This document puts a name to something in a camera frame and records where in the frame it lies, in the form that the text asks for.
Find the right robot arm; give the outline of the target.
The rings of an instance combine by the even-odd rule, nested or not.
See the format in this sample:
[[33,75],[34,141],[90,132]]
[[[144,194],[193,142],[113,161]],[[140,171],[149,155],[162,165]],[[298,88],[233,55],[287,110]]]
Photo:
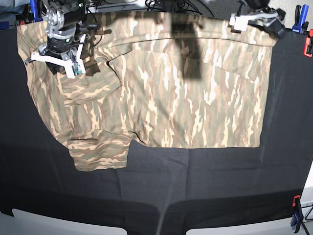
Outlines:
[[96,32],[98,23],[87,23],[85,0],[49,0],[46,15],[47,42],[39,45],[25,60],[45,62],[53,74],[63,69],[68,78],[86,73],[81,54],[84,44]]

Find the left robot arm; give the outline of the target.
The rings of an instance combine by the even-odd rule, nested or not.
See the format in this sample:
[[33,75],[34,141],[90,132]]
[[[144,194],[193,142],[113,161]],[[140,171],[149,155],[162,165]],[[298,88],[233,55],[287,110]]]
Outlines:
[[247,31],[253,26],[268,33],[276,39],[283,39],[286,34],[284,26],[286,12],[280,8],[269,7],[268,0],[241,0],[236,13],[231,14],[229,27],[232,32]]

